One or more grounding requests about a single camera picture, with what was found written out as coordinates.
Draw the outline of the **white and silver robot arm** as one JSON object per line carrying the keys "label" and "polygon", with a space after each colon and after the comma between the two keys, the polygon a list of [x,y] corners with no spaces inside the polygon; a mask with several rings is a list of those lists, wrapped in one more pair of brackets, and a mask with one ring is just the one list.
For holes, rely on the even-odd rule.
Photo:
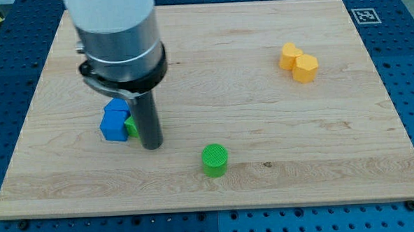
{"label": "white and silver robot arm", "polygon": [[113,98],[150,94],[166,73],[155,0],[63,0],[78,32],[86,85]]}

